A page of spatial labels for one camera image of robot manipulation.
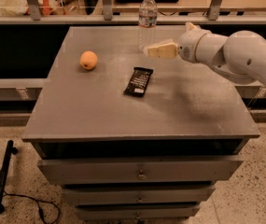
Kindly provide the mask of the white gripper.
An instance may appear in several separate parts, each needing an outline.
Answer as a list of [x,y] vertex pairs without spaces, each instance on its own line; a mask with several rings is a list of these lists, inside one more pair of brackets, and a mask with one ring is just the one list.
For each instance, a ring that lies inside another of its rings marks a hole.
[[191,63],[206,63],[206,55],[203,53],[202,39],[210,34],[210,31],[199,29],[192,22],[186,23],[186,32],[178,38],[178,46],[174,42],[156,44],[147,47],[147,56],[153,58],[173,59],[179,56]]

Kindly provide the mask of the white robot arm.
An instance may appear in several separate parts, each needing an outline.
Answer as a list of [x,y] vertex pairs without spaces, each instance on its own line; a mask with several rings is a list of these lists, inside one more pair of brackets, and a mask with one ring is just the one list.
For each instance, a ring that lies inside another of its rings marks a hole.
[[176,41],[164,40],[143,48],[148,57],[202,63],[238,84],[258,81],[266,87],[266,39],[251,31],[217,35],[191,22]]

